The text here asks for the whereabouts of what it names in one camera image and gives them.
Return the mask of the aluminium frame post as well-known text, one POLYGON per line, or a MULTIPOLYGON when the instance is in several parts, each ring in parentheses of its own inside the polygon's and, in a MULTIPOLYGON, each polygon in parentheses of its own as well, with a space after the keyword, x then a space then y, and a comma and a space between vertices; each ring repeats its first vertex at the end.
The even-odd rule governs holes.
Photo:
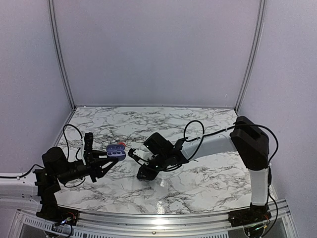
POLYGON ((60 76, 62 79, 62 83, 64 86, 64 90, 66 93, 66 97, 69 103, 69 106, 72 111, 76 109, 76 105, 73 99, 73 95, 70 88, 70 83, 67 75, 66 66, 63 59, 62 49, 61 49, 61 43, 59 39, 59 33, 58 33, 58 27, 57 27, 57 20, 56 20, 56 13, 55 13, 55 6, 53 0, 47 0, 48 4, 48 10, 49 10, 49 18, 50 18, 50 24, 51 24, 51 31, 52 31, 52 38, 53 38, 53 44, 55 49, 55 54, 57 58, 57 64, 60 71, 60 76))
POLYGON ((261 43, 261 37, 262 37, 262 33, 263 33, 266 5, 267 5, 266 0, 259 1, 259 9, 258 9, 258 15, 257 15, 257 20, 256 20, 255 32, 254 32, 254 36, 253 36, 253 40, 252 40, 251 50, 250 50, 250 54, 248 57, 246 69, 244 72, 242 84, 241 84, 241 87, 240 87, 240 90, 238 93, 238 97, 236 100, 236 104, 234 107, 234 111, 236 112, 236 114, 239 114, 239 111, 241 110, 243 100, 245 98, 247 88, 248 88, 248 85, 250 83, 250 79, 252 76, 253 67, 255 64, 257 52, 259 50, 259 46, 261 43))

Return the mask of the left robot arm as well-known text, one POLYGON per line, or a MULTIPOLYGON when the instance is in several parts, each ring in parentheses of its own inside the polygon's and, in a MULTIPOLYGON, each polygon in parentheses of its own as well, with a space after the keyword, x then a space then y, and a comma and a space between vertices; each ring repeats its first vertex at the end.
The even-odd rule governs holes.
POLYGON ((21 175, 1 174, 0 196, 5 202, 20 203, 26 208, 26 202, 36 202, 34 208, 37 217, 75 225, 78 210, 58 205, 55 193, 61 185, 77 179, 90 177, 92 182, 102 178, 119 161, 126 157, 125 144, 110 144, 105 151, 93 149, 93 134, 85 133, 81 137, 81 159, 68 161, 60 147, 52 147, 42 155, 43 165, 34 165, 21 175))

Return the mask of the right aluminium frame post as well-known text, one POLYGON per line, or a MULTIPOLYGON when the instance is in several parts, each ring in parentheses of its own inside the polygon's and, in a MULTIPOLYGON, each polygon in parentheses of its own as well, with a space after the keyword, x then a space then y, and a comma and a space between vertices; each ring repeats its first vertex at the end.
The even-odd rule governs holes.
POLYGON ((236 112, 236 114, 239 114, 239 111, 241 110, 243 100, 245 98, 247 88, 248 88, 248 85, 250 83, 250 79, 252 76, 253 67, 255 64, 257 52, 259 50, 259 46, 261 43, 261 37, 262 37, 262 33, 263 33, 266 5, 267 5, 266 0, 259 1, 259 9, 258 9, 258 15, 257 15, 257 20, 256 20, 255 32, 254 32, 254 36, 253 36, 253 40, 252 40, 251 50, 250 50, 250 54, 248 57, 246 69, 244 72, 242 84, 241 84, 241 87, 240 87, 240 90, 238 93, 238 97, 236 100, 236 104, 234 107, 234 111, 236 112))

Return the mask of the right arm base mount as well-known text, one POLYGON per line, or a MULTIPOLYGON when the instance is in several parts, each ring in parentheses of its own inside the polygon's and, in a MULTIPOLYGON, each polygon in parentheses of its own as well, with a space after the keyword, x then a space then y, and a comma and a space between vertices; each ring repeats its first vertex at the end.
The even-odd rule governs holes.
POLYGON ((228 213, 228 221, 232 227, 244 226, 262 221, 267 221, 272 217, 267 204, 257 206, 250 203, 250 207, 228 213))

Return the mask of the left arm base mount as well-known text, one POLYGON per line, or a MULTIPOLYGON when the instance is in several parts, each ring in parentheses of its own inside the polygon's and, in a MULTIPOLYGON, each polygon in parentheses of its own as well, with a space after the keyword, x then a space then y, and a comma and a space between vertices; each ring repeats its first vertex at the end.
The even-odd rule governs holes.
POLYGON ((41 209, 36 212, 36 216, 59 225, 68 224, 75 226, 77 224, 79 211, 72 208, 61 207, 53 194, 42 196, 40 200, 41 209))

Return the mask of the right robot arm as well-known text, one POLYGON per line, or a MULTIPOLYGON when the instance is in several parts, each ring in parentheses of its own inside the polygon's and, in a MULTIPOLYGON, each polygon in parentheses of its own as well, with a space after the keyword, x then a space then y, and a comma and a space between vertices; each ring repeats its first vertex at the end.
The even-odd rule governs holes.
POLYGON ((269 153, 269 133, 272 131, 266 126, 239 116, 233 126, 193 139, 183 136, 175 144, 155 132, 143 143, 145 149, 130 149, 128 155, 136 162, 142 161, 138 179, 154 180, 159 172, 176 170, 190 161, 237 152, 251 179, 251 204, 245 217, 256 222, 264 215, 269 198, 270 162, 274 157, 269 153))

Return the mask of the grey blue charging case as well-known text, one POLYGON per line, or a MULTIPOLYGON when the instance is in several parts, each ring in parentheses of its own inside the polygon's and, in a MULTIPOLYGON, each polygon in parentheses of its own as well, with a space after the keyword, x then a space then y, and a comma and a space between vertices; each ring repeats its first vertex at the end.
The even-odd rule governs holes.
POLYGON ((108 158, 117 158, 122 161, 126 158, 125 146, 122 144, 109 144, 106 147, 108 158))

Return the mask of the left aluminium frame post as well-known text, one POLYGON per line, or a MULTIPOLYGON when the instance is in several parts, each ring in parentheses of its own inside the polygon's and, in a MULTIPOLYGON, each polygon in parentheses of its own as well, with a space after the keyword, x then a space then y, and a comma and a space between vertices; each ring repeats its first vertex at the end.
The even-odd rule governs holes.
POLYGON ((57 27, 57 20, 56 20, 56 13, 55 13, 55 6, 53 0, 47 0, 48 4, 48 10, 49 10, 49 18, 50 18, 50 24, 51 24, 51 31, 52 31, 52 38, 53 38, 53 44, 55 49, 55 54, 57 58, 57 64, 60 71, 60 76, 62 79, 62 83, 64 86, 64 90, 66 93, 66 97, 69 103, 69 106, 72 111, 76 109, 76 105, 73 99, 73 95, 70 88, 70 83, 67 75, 66 66, 63 59, 62 49, 61 49, 61 43, 59 39, 59 33, 58 33, 58 27, 57 27))

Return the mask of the front aluminium rail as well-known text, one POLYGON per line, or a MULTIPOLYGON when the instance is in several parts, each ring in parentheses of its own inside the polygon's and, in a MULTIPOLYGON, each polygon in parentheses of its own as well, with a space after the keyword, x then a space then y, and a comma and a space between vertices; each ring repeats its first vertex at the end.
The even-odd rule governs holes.
POLYGON ((238 209, 180 215, 146 215, 80 209, 77 223, 55 227, 34 211, 17 210, 8 232, 10 238, 297 238, 285 199, 269 203, 272 217, 239 225, 238 209))

